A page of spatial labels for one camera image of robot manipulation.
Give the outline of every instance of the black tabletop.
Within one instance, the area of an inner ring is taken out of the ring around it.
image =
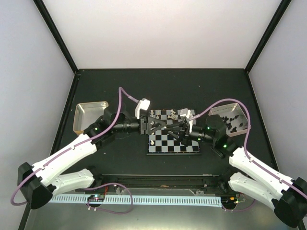
[[[60,147],[77,136],[72,130],[78,103],[107,101],[118,104],[118,88],[122,86],[137,99],[151,101],[150,109],[195,109],[200,113],[223,98],[243,102],[251,116],[252,129],[248,150],[269,166],[273,166],[265,131],[261,125],[247,75],[242,69],[95,69],[81,70],[81,76],[70,108]],[[128,112],[134,114],[136,104],[123,96]],[[198,119],[201,126],[206,116]],[[243,145],[244,135],[234,137]],[[105,148],[70,167],[71,173],[94,165],[102,174],[117,175],[220,175],[228,167],[206,144],[201,155],[147,156],[148,137],[136,133],[120,136]]]

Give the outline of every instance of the empty tray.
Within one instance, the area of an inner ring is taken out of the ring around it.
[[[80,135],[83,130],[94,123],[104,114],[105,108],[109,106],[108,102],[89,102],[80,103],[76,106],[75,118],[73,121],[73,131]]]
[[[209,116],[215,114],[218,114],[223,119],[223,122],[227,125],[226,134],[228,136],[233,137],[244,134],[248,131],[248,119],[246,118],[238,103],[226,104],[212,108],[209,112]]]

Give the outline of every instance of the chessboard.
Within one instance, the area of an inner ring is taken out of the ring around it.
[[[166,121],[167,125],[175,124],[180,121],[180,110],[175,110],[178,120],[167,118],[172,114],[172,110],[151,110],[150,116],[156,119]],[[192,155],[199,154],[200,147],[198,142],[192,141],[191,145],[184,146],[180,141],[174,139],[167,134],[167,131],[162,128],[148,137],[148,154],[147,155]]]

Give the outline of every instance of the black corner post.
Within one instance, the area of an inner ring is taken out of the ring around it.
[[[270,36],[272,35],[274,29],[276,28],[278,22],[282,18],[284,12],[288,8],[291,0],[282,0],[279,4],[274,16],[272,17],[267,29],[265,30],[260,42],[258,43],[253,55],[251,56],[247,66],[245,67],[245,72],[249,73],[251,69],[253,68],[254,64],[256,63],[260,53],[262,52],[263,48],[267,44]]]
[[[44,18],[49,30],[51,31],[53,37],[56,39],[57,44],[59,45],[62,53],[64,54],[68,64],[71,67],[71,70],[73,71],[73,73],[77,73],[78,72],[78,68],[75,64],[75,62],[73,61],[71,54],[69,53],[61,35],[59,34],[59,31],[56,27],[56,25],[54,24],[43,0],[33,0],[35,5],[37,6],[40,14],[42,15],[42,17]]]

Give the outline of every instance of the white wall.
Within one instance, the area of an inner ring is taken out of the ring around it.
[[[79,68],[244,68],[281,0],[44,0]]]
[[[307,1],[292,1],[251,81],[281,172],[307,180]]]
[[[14,230],[25,207],[10,205],[18,166],[49,155],[73,73],[33,1],[0,9],[0,229]]]

